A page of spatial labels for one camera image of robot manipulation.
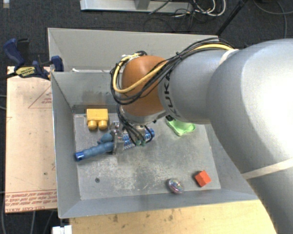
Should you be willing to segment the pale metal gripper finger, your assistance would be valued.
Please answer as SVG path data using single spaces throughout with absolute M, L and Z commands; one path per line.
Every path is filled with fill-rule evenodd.
M 124 140 L 121 136 L 116 136 L 113 142 L 113 155 L 122 153 L 124 150 Z
M 122 136 L 121 124 L 119 121 L 113 121 L 111 123 L 110 133 L 113 137 L 121 137 Z

